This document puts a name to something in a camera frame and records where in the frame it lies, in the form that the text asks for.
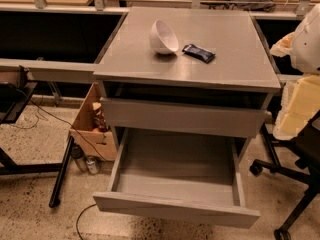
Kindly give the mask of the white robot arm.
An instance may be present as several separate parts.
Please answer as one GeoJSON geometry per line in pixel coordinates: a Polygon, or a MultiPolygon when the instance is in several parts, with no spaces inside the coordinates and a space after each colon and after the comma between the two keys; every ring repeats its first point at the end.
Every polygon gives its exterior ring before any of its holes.
{"type": "Polygon", "coordinates": [[[320,110],[320,5],[315,5],[294,32],[274,44],[270,53],[290,57],[291,66],[302,72],[297,81],[287,81],[273,136],[279,140],[297,137],[320,110]]]}

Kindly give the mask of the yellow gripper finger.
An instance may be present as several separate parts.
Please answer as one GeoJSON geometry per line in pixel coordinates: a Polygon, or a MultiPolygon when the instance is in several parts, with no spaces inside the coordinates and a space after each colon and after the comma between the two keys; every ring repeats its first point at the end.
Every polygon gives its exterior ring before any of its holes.
{"type": "Polygon", "coordinates": [[[307,75],[297,81],[288,81],[282,92],[273,136],[291,140],[305,128],[320,110],[320,76],[307,75]]]}
{"type": "Polygon", "coordinates": [[[292,53],[292,41],[294,39],[294,32],[285,35],[278,40],[270,48],[270,53],[276,57],[284,57],[292,53]]]}

